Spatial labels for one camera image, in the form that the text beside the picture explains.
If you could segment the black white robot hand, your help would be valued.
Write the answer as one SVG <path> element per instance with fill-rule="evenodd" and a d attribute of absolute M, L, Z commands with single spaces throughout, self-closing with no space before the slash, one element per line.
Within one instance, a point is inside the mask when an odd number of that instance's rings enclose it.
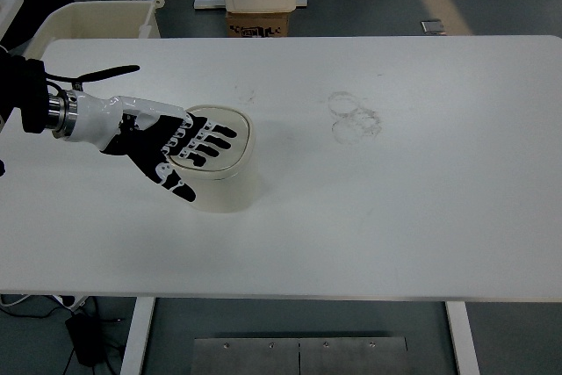
<path fill-rule="evenodd" d="M 202 168 L 232 147 L 217 136 L 237 136 L 227 126 L 209 126 L 206 117 L 151 100 L 124 96 L 102 99 L 68 90 L 62 102 L 52 128 L 54 137 L 90 143 L 106 155 L 126 155 L 150 180 L 188 202 L 196 199 L 196 193 L 166 156 L 179 166 Z"/>

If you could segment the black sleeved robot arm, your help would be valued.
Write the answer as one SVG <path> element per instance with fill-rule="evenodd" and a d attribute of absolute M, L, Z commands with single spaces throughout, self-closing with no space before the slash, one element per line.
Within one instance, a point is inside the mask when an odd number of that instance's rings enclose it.
<path fill-rule="evenodd" d="M 1 129 L 12 111 L 20 110 L 23 130 L 42 133 L 47 127 L 48 89 L 43 61 L 11 55 L 1 48 Z"/>

